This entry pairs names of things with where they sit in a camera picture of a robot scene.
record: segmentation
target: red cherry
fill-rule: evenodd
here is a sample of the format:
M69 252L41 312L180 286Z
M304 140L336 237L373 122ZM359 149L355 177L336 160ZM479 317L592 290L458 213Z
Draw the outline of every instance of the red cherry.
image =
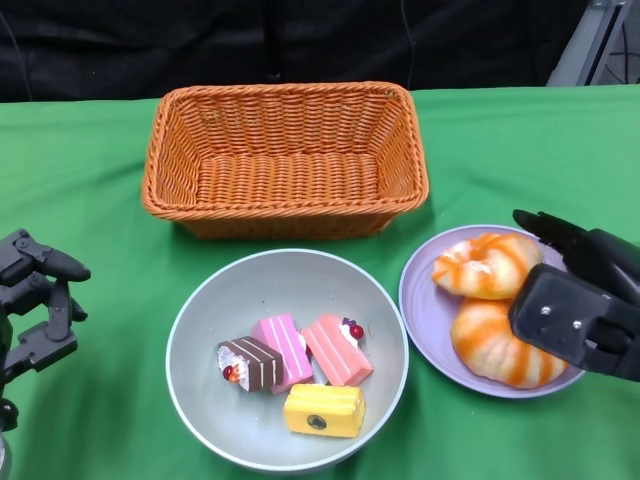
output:
M351 325L349 327L349 333L356 340L360 340L362 337L364 337L364 328L362 328L360 325Z
M224 370L222 370L222 376L224 377L225 380L229 380L229 377L231 377L232 373L233 373L233 367L231 365L229 365L228 367L224 367Z

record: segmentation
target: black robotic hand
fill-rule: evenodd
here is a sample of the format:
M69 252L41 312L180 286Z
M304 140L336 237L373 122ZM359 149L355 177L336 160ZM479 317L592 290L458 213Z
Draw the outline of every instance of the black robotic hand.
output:
M531 270L509 311L514 335L584 370L640 381L640 248L543 212L513 216L568 270Z
M90 277L80 262L39 244L26 230L0 240L0 395L7 383L27 370L40 371L76 350L71 322L83 321L87 314L71 298L68 282ZM49 321L18 335L20 343L11 350L9 315L24 315L41 304L49 309ZM0 430L15 428L17 415L15 406L2 399Z

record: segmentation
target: orange glazed pastry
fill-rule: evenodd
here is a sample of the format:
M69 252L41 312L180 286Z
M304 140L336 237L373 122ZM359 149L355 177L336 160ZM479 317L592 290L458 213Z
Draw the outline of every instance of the orange glazed pastry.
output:
M568 365L516 338L510 302L467 298L451 329L460 360L476 375L516 388L535 388L555 380Z
M432 279L457 295L503 300L515 297L540 262L542 253L528 238L485 233L445 250L434 263Z

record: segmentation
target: chocolate cake slice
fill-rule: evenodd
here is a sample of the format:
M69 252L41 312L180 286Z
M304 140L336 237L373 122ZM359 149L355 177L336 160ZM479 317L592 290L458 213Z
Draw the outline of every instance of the chocolate cake slice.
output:
M284 379L282 355L253 337L221 342L218 365L225 379L247 392L270 389Z

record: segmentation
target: bowl rim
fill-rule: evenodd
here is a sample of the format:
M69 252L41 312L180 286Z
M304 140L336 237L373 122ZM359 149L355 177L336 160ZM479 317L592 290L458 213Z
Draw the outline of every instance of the bowl rim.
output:
M350 447L346 448L345 450L332 455L324 460L318 460L315 462L309 462L309 463L304 463L304 464L298 464L298 465L285 465L285 466L273 466L273 465L264 465L264 464L260 464L260 463L254 463L254 462L249 462L246 460L243 460L241 458L238 458L234 455L231 455L227 452L225 452L224 450L218 448L217 446L213 445L211 442L209 442L206 438L204 438L200 432L197 431L197 429L191 424L191 422L189 422L189 420L187 419L186 415L184 414L184 412L182 411L182 408L180 407L180 404L178 402L178 399L176 398L176 394L173 388L173 383L171 381L171 369L170 369L170 364L171 364L171 346L173 344L173 336L175 334L176 328L178 327L178 324L180 323L180 320L182 318L182 315L184 314L185 310L187 309L187 307L190 305L191 301L196 297L196 295L198 295L198 293L200 293L200 291L209 283L211 282L214 278L216 278L219 275L222 275L224 272L226 272L227 270L230 270L231 268L239 265L240 263L244 263L250 260L253 260L255 258L258 257L262 257L262 256L266 256L266 255L273 255L273 254L282 254L282 253L306 253L306 254L312 254L312 255L318 255L318 256L322 256L322 257L327 257L327 258L331 258L333 260L337 260L339 262L344 263L345 265L357 270L358 272L360 272L361 274L363 274L369 281L371 281L377 288L378 290L380 290L380 292L384 295L384 297L386 298L387 302L389 302L389 305L391 305L391 308L393 309L395 316L396 316L396 321L398 322L398 325L400 327L401 333L402 333L402 349L403 349L403 354L404 354L404 368L402 370L401 373L401 377L400 377L400 385L398 388L398 391L396 392L391 405L389 406L389 408L387 408L387 411L385 412L385 414L382 416L382 418L380 419L380 421L371 429L371 431L369 433L367 433L366 435L362 436L361 438L359 438L353 445L351 445ZM338 257L337 255L333 255L330 253L326 253L326 252L322 252L319 250L311 250L311 249L304 249L304 248L281 248L281 249L274 249L274 250L266 250L263 252L258 252L252 255L248 255L245 257L242 257L234 262L231 262L230 264L220 268L219 270L217 270L213 275L209 276L204 282L202 282L198 288L195 289L195 291L189 296L189 298L187 299L187 301L184 303L184 305L182 306L182 308L180 309L180 311L178 312L178 315L176 316L176 319L173 323L173 326L171 327L171 332L169 333L169 339L167 341L167 349L166 349L166 354L165 354L165 373L167 376L167 384L169 386L169 393L171 395L171 400L173 401L173 405L175 407L175 409L177 410L178 414L180 415L180 418L182 419L182 422L187 426L187 428L189 429L189 431L198 439L200 440L200 442L202 444L204 444L207 448L209 448L209 450L217 453L218 455L220 455L221 457L236 463L238 465L241 465L245 468L251 469L251 470L258 470L258 471L263 471L263 472L271 472L271 473L296 473L296 472L303 472L303 471L313 471L313 470L317 470L320 469L324 466L331 466L334 465L336 463L338 463L339 461L349 457L350 455L352 455L353 453L355 453L356 451L358 451L360 448L362 448L369 440L371 440L373 438L373 436L378 433L378 431L387 423L387 420L389 420L389 417L391 416L391 414L395 411L396 407L398 406L398 402L400 401L400 398L402 397L402 393L404 392L405 386L406 386L406 381L407 381L407 376L408 376L408 372L409 372L409 340L407 337L407 329L405 328L405 324L404 324L404 320L400 314L400 311L398 310L398 307L396 306L396 304L394 303L393 299L391 298L391 296L389 295L389 293L384 289L384 287L382 287L382 285L380 285L380 283L373 278L373 276L371 276L369 273L367 273L364 269L360 268L359 266L357 266L356 264L345 260L344 258Z
M443 366L441 366L439 364L438 361L436 361L431 354L429 354L427 352L427 350L425 348L422 347L422 345L420 344L420 342L418 342L416 340L417 338L417 333L415 333L411 326L409 325L409 322L406 320L405 317L405 312L404 312L404 298L403 298L403 294L402 291L404 289L404 282L405 282L405 277L407 274L407 271L409 270L409 266L413 263L413 260L418 256L418 254L424 249L426 248L431 242L435 241L436 239L440 238L440 237L444 237L445 235L449 235L453 232L459 231L459 230L467 230L470 228L482 228L482 229L492 229L492 228L499 228L499 229L503 229L503 230L509 230L515 233L519 233L522 235L526 235L529 238L532 238L536 241L538 241L538 237L536 237L535 235L533 235L530 232L527 232L526 230L521 230L519 228L514 228L514 227L510 227L507 225L498 225L498 224L471 224L471 225L461 225L459 227L454 227L454 228L450 228L448 230L445 230L443 232L438 233L437 235L434 235L433 237L429 238L428 240L426 240L422 245L420 245L414 252L413 254L411 254L411 257L409 257L409 260L407 260L407 263L405 263L404 268L402 269L402 275L400 276L400 284L398 285L398 306L400 308L400 312L402 315L402 321L405 324L405 327L407 329L407 333L409 334L409 336L411 337L411 341L413 342L414 346L418 349L418 351L420 352L420 354L436 369L438 370L440 373L442 373L443 375L445 375L447 378L449 378L450 380L458 383L459 385L468 388L470 390L476 391L478 393L482 393L484 395L488 395L488 396L492 396L492 397L499 397L499 398L507 398L507 399L511 399L511 400L519 400L519 399L528 399L528 398L536 398L536 397L542 397L545 395L550 395L553 393L556 393L560 390L563 390L565 388L567 388L568 386L572 385L573 383L577 382L580 378L582 378L582 376L586 373L584 370L579 370L576 375L568 380L566 380L565 382L561 383L560 385L557 385L556 387L546 390L546 391L541 391L539 388L535 388L535 389L530 389L530 390L523 390L523 389L517 389L517 388L511 388L511 390L509 390L508 394L505 393L500 393L500 392L495 392L495 391L491 391L490 388L474 388L474 387L470 387L469 385L466 385L462 382L460 382L457 378L455 378L455 376L452 376L449 374L449 372L447 371L447 369Z

